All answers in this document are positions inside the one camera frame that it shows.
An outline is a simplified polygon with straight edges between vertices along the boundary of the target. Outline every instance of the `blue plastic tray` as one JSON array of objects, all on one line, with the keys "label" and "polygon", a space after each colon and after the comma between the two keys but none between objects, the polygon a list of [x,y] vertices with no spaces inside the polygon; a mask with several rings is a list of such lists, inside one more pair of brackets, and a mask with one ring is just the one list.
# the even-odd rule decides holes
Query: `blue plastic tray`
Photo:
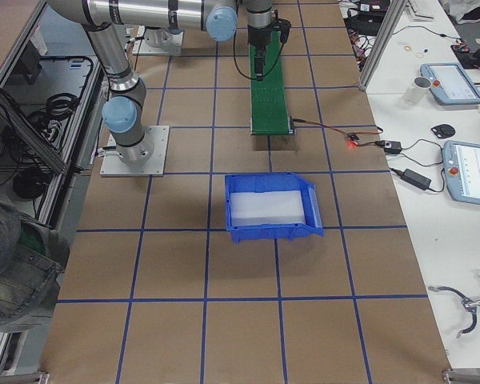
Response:
[{"label": "blue plastic tray", "polygon": [[[306,224],[231,225],[231,199],[235,192],[272,192],[300,190]],[[226,229],[234,242],[260,238],[301,238],[324,235],[314,184],[292,173],[229,174],[226,176]]]}]

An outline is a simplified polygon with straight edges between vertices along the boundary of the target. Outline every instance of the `gray jacket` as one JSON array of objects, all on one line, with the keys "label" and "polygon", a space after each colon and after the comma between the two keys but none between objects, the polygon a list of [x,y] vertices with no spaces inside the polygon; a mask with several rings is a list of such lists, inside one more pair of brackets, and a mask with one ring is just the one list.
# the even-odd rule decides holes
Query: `gray jacket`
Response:
[{"label": "gray jacket", "polygon": [[56,278],[68,256],[66,240],[20,214],[0,194],[0,331],[19,332],[46,322],[45,301],[56,299]]}]

